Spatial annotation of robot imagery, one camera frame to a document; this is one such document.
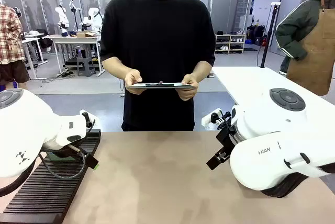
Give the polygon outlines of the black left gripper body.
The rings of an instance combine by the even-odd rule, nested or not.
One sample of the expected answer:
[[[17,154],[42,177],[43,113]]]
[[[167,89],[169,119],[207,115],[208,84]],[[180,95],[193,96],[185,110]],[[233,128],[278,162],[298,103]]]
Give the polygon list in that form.
[[[81,152],[81,149],[79,147],[69,144],[59,150],[46,149],[46,152],[53,153],[56,156],[78,156]]]

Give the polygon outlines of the person's right hand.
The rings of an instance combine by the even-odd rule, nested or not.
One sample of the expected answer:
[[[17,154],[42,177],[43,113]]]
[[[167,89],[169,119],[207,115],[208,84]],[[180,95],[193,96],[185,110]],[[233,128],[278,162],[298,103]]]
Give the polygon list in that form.
[[[140,95],[144,91],[144,89],[131,88],[132,85],[142,82],[140,72],[136,69],[127,68],[124,82],[126,90],[131,94]]]

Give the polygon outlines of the person's left hand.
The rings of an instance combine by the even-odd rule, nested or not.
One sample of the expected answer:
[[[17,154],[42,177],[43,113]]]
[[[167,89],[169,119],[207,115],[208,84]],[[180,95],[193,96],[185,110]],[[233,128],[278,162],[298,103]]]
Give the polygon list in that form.
[[[188,101],[193,98],[198,91],[198,82],[196,77],[193,74],[187,74],[182,80],[183,85],[190,85],[189,88],[177,88],[176,91],[179,95],[179,98],[183,101]]]

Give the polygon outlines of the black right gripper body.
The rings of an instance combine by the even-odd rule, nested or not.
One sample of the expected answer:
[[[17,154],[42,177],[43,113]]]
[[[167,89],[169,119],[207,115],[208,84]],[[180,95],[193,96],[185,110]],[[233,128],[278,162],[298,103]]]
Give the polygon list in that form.
[[[234,149],[236,143],[231,140],[232,134],[228,127],[222,127],[216,135],[216,139],[221,143],[222,148],[219,150],[220,154],[230,154]]]

